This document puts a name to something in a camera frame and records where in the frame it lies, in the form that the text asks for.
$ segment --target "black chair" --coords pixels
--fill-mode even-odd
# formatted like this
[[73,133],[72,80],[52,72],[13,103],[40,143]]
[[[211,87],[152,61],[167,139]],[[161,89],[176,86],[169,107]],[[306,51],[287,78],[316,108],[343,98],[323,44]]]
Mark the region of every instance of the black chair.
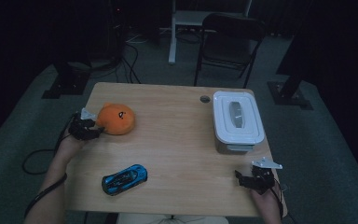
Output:
[[201,43],[194,86],[197,86],[199,71],[204,63],[241,70],[239,78],[249,66],[243,84],[246,88],[258,47],[265,35],[264,22],[256,19],[230,16],[224,13],[212,13],[207,16],[201,27]]

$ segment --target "black clamp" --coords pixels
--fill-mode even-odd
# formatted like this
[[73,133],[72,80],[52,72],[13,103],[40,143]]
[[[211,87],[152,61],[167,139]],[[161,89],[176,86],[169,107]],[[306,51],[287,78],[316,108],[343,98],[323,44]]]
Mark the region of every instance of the black clamp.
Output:
[[72,116],[71,124],[68,132],[75,139],[88,141],[100,137],[104,128],[91,129],[95,126],[95,121],[92,119],[82,119],[80,113],[75,113]]
[[240,186],[247,189],[254,189],[260,195],[264,194],[268,189],[275,186],[275,178],[270,168],[260,168],[253,166],[252,177],[243,176],[240,172],[235,171]]

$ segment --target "person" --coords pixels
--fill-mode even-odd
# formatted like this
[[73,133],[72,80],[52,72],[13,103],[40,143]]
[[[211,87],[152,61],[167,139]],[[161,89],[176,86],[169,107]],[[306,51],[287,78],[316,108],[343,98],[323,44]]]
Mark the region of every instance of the person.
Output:
[[[39,193],[44,192],[50,186],[58,183],[59,180],[64,180],[66,177],[66,168],[71,159],[79,152],[88,141],[81,141],[75,139],[67,131],[64,138],[61,140],[58,150],[51,161],[48,171]],[[268,190],[263,195],[259,195],[255,190],[250,189],[250,195],[255,201],[255,206],[259,210],[261,217],[267,224],[281,223],[280,211],[277,204],[277,199],[272,191]],[[52,191],[47,193],[34,203],[26,214],[24,219],[25,224],[35,223],[64,223],[65,207],[64,207],[64,183],[58,185]]]

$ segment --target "hand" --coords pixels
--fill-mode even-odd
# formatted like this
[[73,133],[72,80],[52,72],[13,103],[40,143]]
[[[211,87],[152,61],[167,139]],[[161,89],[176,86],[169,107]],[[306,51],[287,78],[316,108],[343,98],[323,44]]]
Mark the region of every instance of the hand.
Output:
[[[275,184],[273,190],[279,194],[279,185]],[[281,223],[280,208],[277,198],[269,189],[264,194],[260,195],[256,190],[250,189],[251,196],[255,202],[255,206],[260,212],[261,217],[267,224]]]
[[69,161],[80,151],[83,146],[85,146],[88,141],[82,141],[75,139],[71,134],[68,133],[68,130],[65,131],[60,146],[57,149],[57,153],[54,157],[54,160],[63,162],[63,164],[68,164]]

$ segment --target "toy car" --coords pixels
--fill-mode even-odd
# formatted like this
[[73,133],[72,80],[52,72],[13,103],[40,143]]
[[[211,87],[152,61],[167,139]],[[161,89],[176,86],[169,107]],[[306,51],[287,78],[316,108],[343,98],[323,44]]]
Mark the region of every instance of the toy car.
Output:
[[146,169],[139,164],[135,164],[125,170],[113,175],[103,177],[103,191],[109,195],[118,195],[119,193],[133,188],[147,180]]

